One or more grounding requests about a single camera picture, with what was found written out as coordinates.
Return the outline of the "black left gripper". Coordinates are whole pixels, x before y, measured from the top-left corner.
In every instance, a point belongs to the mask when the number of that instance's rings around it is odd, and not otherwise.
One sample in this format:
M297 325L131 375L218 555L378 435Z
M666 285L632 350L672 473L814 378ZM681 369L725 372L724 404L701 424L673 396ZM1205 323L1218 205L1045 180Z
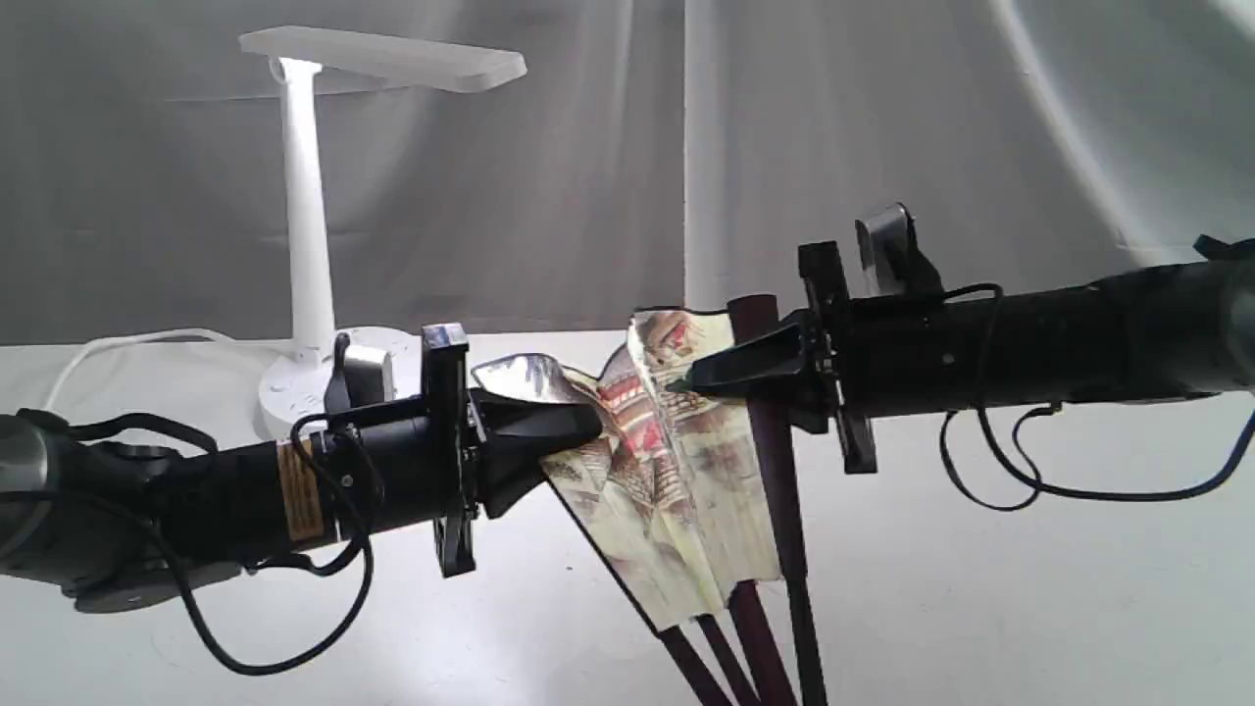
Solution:
M346 429L371 461L379 487L374 530L430 520L435 563L446 578L476 568L478 508L499 519L543 484L547 456L602 433L599 413L584 403L530 403L471 390L468 349L462 325L425 326L420 393L333 415L333 428Z

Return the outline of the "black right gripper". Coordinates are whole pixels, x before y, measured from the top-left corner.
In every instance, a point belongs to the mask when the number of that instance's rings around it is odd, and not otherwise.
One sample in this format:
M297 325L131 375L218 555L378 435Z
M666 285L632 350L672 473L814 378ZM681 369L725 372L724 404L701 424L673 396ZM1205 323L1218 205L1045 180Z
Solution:
M676 380L676 393L768 405L789 428L809 434L830 433L831 415L845 474L873 474L878 460L870 408L884 386L878 365L889 349L876 336L932 295L852 298L835 241L799 246L798 270L806 312L792 312L768 334L698 361L699 377L748 379L699 381L690 367ZM812 365L820 384L803 375Z

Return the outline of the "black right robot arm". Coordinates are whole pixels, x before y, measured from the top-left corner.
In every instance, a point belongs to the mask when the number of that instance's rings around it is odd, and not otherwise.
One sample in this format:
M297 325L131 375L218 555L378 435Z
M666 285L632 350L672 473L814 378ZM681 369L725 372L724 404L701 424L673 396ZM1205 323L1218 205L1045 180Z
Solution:
M915 245L870 246L889 293L852 298L835 242L798 250L806 308L700 357L671 390L768 399L837 429L872 474L871 420L970 408L1168 403L1252 387L1252 242L1202 234L1199 260L1040 293L945 290Z

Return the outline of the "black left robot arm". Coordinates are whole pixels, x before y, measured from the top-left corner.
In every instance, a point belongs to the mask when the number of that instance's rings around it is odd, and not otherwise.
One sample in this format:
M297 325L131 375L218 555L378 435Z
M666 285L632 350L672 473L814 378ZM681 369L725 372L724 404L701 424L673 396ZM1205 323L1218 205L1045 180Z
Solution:
M89 614L174 599L245 571L323 574L309 551L432 523L448 578L474 571L472 524L538 483L545 456L602 431L587 403L527 403L466 382L468 340L420 340L420 393L398 398L384 350L333 344L323 413L286 438L220 448L151 413L73 426L44 410L3 416L3 573L58 586Z

